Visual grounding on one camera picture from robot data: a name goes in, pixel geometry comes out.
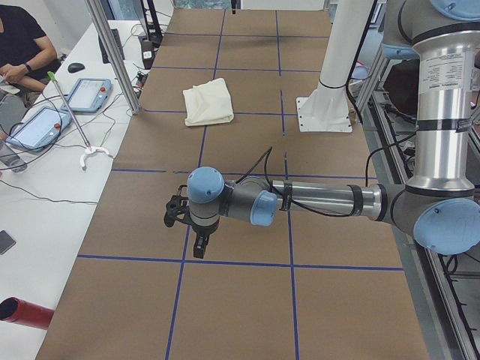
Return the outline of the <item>cream long-sleeve printed shirt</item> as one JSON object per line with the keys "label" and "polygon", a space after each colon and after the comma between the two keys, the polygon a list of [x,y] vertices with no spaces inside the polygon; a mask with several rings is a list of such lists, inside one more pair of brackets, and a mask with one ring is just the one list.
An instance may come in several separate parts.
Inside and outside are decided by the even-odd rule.
{"label": "cream long-sleeve printed shirt", "polygon": [[234,119],[231,96],[224,78],[183,91],[188,127],[230,123]]}

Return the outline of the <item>upper teach pendant tablet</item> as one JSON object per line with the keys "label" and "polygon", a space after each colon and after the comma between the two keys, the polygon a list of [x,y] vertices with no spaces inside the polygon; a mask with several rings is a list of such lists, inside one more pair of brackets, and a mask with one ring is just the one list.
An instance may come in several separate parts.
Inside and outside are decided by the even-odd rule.
{"label": "upper teach pendant tablet", "polygon": [[96,113],[107,101],[112,89],[110,79],[80,78],[66,99],[74,113]]}

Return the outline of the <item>teach pendant tablet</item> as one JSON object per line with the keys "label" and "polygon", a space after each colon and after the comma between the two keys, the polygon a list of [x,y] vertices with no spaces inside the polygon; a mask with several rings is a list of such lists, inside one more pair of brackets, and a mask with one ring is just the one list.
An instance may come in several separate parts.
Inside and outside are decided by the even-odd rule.
{"label": "teach pendant tablet", "polygon": [[44,106],[22,123],[7,138],[7,143],[38,152],[52,144],[71,121],[72,118],[68,112]]}
{"label": "teach pendant tablet", "polygon": [[66,99],[74,113],[96,113],[107,101],[112,89],[110,79],[80,78]]}

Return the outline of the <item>lower teach pendant tablet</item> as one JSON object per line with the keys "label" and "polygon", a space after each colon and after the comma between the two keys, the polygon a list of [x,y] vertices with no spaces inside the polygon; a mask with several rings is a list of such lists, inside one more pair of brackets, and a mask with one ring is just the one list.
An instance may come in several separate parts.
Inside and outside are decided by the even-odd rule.
{"label": "lower teach pendant tablet", "polygon": [[71,121],[72,118],[68,112],[44,106],[22,123],[7,138],[7,143],[38,152],[52,144]]}

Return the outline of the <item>black smartphone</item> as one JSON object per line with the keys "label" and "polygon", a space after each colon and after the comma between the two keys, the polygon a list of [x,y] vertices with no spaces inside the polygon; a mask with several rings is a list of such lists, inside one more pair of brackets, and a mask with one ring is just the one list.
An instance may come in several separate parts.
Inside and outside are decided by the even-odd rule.
{"label": "black smartphone", "polygon": [[0,231],[0,254],[4,255],[9,251],[17,242],[12,236],[5,230]]}

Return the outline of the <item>red fire extinguisher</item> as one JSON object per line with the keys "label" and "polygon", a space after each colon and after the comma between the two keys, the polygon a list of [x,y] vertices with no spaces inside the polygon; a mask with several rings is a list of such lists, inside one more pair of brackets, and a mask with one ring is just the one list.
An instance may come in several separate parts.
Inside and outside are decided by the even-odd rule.
{"label": "red fire extinguisher", "polygon": [[1,302],[1,321],[47,330],[54,310],[16,297]]}

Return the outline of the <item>black computer mouse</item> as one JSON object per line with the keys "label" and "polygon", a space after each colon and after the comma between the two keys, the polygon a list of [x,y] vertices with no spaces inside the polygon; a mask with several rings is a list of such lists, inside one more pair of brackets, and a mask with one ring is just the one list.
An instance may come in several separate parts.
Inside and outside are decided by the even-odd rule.
{"label": "black computer mouse", "polygon": [[74,63],[70,63],[67,67],[67,71],[70,73],[70,74],[75,74],[79,71],[82,71],[84,70],[86,67],[84,64],[82,63],[79,63],[79,62],[74,62]]}

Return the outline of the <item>clear water bottle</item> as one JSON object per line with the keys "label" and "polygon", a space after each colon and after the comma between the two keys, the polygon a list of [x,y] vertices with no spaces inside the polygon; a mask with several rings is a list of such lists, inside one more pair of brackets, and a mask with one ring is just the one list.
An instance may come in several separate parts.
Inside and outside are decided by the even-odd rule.
{"label": "clear water bottle", "polygon": [[14,173],[21,173],[27,169],[27,163],[15,151],[13,151],[3,139],[1,139],[0,148],[1,162],[9,170]]}

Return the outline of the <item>seated person black shirt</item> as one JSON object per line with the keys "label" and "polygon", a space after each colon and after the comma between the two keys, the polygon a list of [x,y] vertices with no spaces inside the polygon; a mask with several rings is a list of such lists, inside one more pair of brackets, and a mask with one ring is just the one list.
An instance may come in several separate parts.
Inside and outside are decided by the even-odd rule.
{"label": "seated person black shirt", "polygon": [[37,20],[25,9],[1,6],[1,79],[19,89],[26,107],[32,105],[61,66],[55,47]]}

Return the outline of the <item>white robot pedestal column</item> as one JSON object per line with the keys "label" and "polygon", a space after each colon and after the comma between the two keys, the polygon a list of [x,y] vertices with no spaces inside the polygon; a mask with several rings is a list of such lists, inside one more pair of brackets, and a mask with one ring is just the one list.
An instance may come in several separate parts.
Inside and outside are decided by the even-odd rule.
{"label": "white robot pedestal column", "polygon": [[363,34],[368,30],[375,1],[339,1],[318,86],[309,97],[298,97],[301,132],[350,133],[347,90]]}

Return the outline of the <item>aluminium frame post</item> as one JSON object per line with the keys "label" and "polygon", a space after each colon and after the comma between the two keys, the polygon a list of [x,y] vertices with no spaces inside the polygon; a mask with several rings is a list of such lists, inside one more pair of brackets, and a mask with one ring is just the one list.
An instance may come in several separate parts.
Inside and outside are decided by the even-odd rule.
{"label": "aluminium frame post", "polygon": [[117,47],[113,37],[113,33],[111,32],[111,28],[102,8],[102,4],[99,0],[85,0],[85,4],[88,12],[90,13],[94,27],[97,30],[98,36],[100,37],[104,49],[109,57],[110,64],[112,65],[130,111],[133,115],[136,115],[140,111],[140,102],[137,99],[130,78],[128,77],[128,72],[121,57],[119,48]]}

